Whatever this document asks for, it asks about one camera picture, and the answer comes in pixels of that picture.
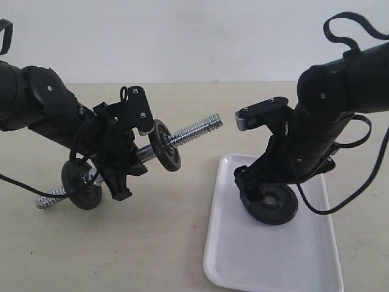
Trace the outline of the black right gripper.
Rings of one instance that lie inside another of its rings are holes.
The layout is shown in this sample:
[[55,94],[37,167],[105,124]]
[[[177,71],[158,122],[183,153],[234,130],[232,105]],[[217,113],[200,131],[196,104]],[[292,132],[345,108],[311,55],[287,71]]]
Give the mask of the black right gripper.
[[284,121],[270,128],[265,152],[234,171],[244,207],[264,207],[261,186],[303,183],[335,167],[327,161],[336,140],[335,123]]

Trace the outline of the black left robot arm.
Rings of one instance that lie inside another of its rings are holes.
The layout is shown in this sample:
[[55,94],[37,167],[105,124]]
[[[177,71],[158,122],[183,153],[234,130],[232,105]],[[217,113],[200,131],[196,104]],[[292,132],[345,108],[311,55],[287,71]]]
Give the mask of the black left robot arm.
[[114,200],[131,196],[127,177],[146,173],[137,157],[135,134],[151,133],[154,122],[141,86],[123,87],[116,103],[88,108],[53,69],[2,62],[1,130],[23,128],[69,149],[63,169],[65,195],[90,208],[100,198],[100,192],[89,190],[82,180],[90,169],[96,169]]

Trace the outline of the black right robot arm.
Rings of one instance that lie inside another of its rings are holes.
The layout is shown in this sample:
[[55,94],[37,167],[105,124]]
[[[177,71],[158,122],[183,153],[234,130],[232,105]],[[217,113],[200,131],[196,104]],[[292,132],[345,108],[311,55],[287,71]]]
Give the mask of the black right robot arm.
[[239,130],[266,126],[271,132],[265,152],[234,173],[243,205],[255,215],[275,210],[264,200],[269,192],[276,195],[277,209],[295,209],[287,186],[333,170],[331,155],[359,146],[337,142],[345,127],[388,110],[388,44],[311,66],[298,79],[297,97],[294,108],[287,98],[274,97],[236,113]]

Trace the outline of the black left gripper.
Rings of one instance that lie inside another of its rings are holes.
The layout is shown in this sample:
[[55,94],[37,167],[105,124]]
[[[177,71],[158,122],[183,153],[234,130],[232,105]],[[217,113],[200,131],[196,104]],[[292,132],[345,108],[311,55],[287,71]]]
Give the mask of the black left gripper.
[[127,176],[141,176],[148,170],[138,158],[133,129],[119,122],[120,103],[93,107],[93,117],[82,123],[71,145],[71,163],[91,159],[113,200],[132,196]]

